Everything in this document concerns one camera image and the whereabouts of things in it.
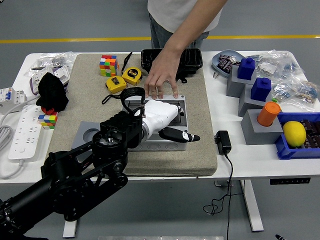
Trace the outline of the person's left hand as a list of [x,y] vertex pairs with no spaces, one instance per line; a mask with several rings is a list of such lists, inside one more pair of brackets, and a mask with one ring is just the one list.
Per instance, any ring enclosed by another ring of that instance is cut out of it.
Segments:
[[152,99],[162,99],[164,96],[164,83],[169,82],[174,98],[178,97],[176,74],[180,63],[181,52],[163,49],[152,62],[148,77],[144,83],[145,96]]

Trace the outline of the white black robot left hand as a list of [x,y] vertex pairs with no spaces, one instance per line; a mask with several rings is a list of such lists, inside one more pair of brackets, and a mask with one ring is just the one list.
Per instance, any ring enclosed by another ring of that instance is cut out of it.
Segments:
[[144,106],[142,140],[148,140],[153,133],[157,132],[162,139],[177,143],[199,141],[201,138],[198,135],[168,127],[175,117],[184,114],[184,110],[180,106],[154,99],[149,100]]

